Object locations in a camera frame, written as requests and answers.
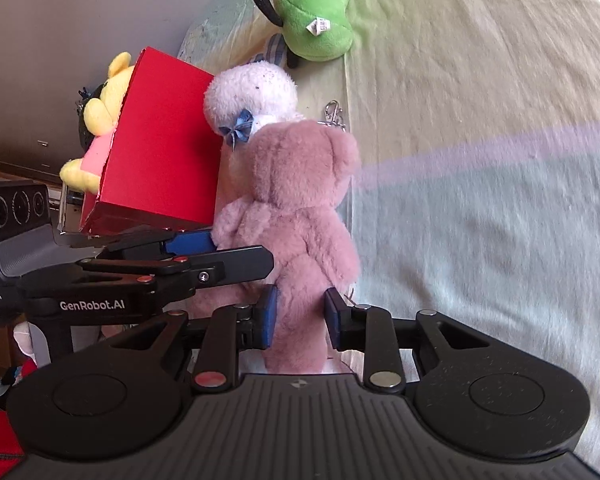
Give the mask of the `cartoon bear bed sheet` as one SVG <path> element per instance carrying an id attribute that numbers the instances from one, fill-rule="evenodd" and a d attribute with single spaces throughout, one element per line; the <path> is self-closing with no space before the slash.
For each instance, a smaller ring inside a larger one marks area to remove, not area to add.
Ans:
<path id="1" fill-rule="evenodd" d="M 354 296 L 434 309 L 585 384 L 600 472 L 600 0 L 350 0 L 351 50 L 294 72 L 362 168 Z"/>

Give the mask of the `pink teddy bear plush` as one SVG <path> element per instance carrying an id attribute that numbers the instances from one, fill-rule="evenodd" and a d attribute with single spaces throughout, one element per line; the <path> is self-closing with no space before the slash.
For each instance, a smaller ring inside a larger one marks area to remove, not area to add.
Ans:
<path id="1" fill-rule="evenodd" d="M 360 274 L 351 235 L 337 214 L 360 164 L 355 137 L 315 120 L 260 129 L 244 155 L 248 188 L 216 215 L 211 238 L 219 250 L 261 245 L 274 268 L 261 281 L 206 288 L 187 303 L 194 318 L 229 304 L 251 304 L 264 286 L 278 290 L 271 347 L 274 374 L 320 374 L 328 359 L 323 296 L 343 292 Z"/>

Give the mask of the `white plush bear blue bow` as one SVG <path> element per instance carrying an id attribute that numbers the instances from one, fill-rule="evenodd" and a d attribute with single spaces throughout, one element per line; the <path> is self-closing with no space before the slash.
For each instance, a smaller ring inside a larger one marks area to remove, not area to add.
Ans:
<path id="1" fill-rule="evenodd" d="M 265 61 L 217 74 L 204 94 L 204 116 L 222 140 L 216 210 L 248 190 L 245 149 L 256 133 L 274 122 L 304 118 L 291 76 Z"/>

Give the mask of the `yellow tiger plush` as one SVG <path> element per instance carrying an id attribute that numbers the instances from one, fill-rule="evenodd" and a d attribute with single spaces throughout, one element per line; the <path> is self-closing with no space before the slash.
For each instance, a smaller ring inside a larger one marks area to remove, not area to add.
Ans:
<path id="1" fill-rule="evenodd" d="M 117 130 L 122 105 L 129 89 L 134 65 L 129 52 L 119 53 L 109 64 L 107 79 L 98 96 L 91 96 L 83 107 L 86 131 L 94 136 L 82 158 L 69 160 L 59 177 L 68 188 L 97 195 L 100 177 Z"/>

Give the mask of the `green bean plush toy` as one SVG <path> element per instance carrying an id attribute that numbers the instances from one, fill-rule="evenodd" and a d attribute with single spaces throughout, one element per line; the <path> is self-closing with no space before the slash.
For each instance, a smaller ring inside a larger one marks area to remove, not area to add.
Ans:
<path id="1" fill-rule="evenodd" d="M 348 19 L 350 0 L 253 0 L 278 27 L 286 46 L 287 66 L 324 63 L 345 55 L 353 44 Z"/>

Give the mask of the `red cardboard box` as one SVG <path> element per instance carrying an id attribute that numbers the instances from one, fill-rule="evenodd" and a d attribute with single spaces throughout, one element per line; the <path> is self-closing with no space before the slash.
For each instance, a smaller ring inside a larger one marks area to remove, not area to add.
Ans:
<path id="1" fill-rule="evenodd" d="M 98 177 L 86 192 L 80 229 L 110 235 L 139 228 L 188 231 L 213 221 L 222 139 L 204 117 L 213 77 L 153 48 L 119 93 L 102 87 L 95 110 L 117 114 L 95 136 L 81 168 Z"/>

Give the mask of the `metal keychain clasp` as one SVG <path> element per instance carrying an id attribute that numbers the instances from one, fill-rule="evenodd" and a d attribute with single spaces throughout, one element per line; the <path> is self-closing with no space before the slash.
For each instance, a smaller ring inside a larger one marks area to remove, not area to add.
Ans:
<path id="1" fill-rule="evenodd" d="M 347 130 L 346 123 L 343 118 L 343 110 L 337 100 L 329 101 L 323 110 L 323 119 L 320 120 L 321 125 Z"/>

